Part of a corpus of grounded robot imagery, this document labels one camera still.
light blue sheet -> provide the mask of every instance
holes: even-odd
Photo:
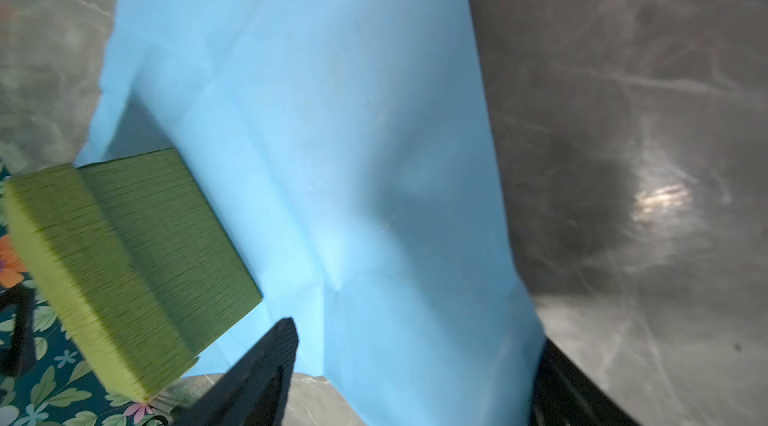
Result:
[[[293,316],[369,426],[527,423],[467,0],[119,0],[101,87],[78,164],[177,147],[264,293],[190,374]]]

blue flower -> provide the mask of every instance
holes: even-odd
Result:
[[[38,421],[48,419],[48,413],[42,412],[46,406],[48,406],[48,403],[43,403],[40,404],[37,409],[34,409],[34,404],[27,404],[25,411],[29,416],[17,420],[13,426],[22,426],[23,424],[26,424],[27,426],[35,426]]]
[[[53,358],[53,360],[60,362],[58,364],[57,368],[61,369],[67,363],[74,363],[74,356],[76,354],[78,354],[78,352],[76,352],[76,351],[69,352],[68,349],[65,349],[63,356],[56,356],[55,358]]]

marble table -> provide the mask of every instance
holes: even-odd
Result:
[[[768,418],[768,0],[471,0],[521,276],[646,426]],[[72,160],[114,0],[0,0],[0,158]],[[294,378],[285,424],[360,424]]]

floral patterned mat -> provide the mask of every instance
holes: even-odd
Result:
[[[0,292],[19,283],[34,288],[38,362],[20,378],[0,376],[0,426],[159,426],[162,418],[173,421],[179,406],[195,399],[188,388],[172,387],[148,404],[140,404],[105,390],[93,374],[13,250],[2,204],[7,176],[0,162]],[[6,308],[0,312],[0,348],[10,343],[13,325],[13,308]]]

dark teal floral cloth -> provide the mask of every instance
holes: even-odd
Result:
[[[8,172],[0,163],[0,245],[9,245],[2,182]],[[0,246],[0,283],[18,281],[12,271],[14,255]],[[23,272],[23,284],[35,288],[34,280]],[[157,416],[171,421],[170,412],[158,406],[137,404],[122,394],[104,389],[91,366],[72,343],[45,297],[35,288],[34,348],[38,362],[20,378],[0,376],[0,426],[157,426]],[[0,312],[0,348],[10,343],[13,308]]]

